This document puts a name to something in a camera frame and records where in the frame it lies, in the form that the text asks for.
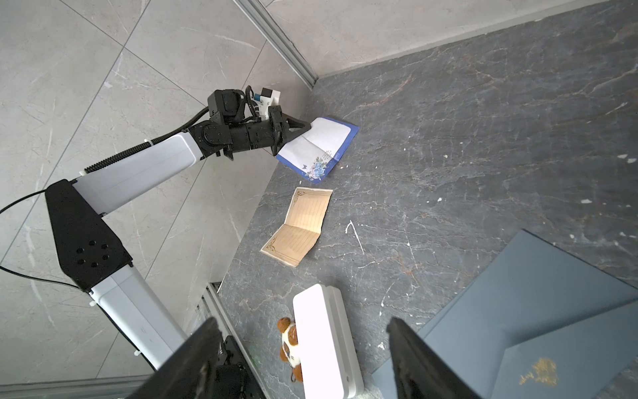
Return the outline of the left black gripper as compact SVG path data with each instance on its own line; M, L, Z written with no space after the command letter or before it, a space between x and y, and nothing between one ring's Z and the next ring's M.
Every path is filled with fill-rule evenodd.
M312 128L310 122L282 113L280 106L270 106L269 119L247 122L234 127L234 152L269 148L273 156L289 142Z

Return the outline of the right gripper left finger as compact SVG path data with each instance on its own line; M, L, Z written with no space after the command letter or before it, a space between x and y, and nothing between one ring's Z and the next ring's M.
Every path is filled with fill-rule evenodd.
M212 398L222 334L207 319L131 398Z

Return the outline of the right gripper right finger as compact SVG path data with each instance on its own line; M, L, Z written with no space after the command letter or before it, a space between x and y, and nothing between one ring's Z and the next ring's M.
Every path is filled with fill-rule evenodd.
M386 331L397 397L478 397L402 319L391 319Z

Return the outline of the grey envelope gold rose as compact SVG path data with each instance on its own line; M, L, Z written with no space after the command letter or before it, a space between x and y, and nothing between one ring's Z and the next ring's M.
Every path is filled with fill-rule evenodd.
M593 398L637 356L637 302L508 348L493 398Z

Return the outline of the white blue bordered letter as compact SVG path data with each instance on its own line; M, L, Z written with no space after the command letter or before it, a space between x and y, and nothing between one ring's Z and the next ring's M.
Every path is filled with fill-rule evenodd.
M302 178L318 183L342 159L359 131L359 126L318 117L309 131L287 143L276 158Z

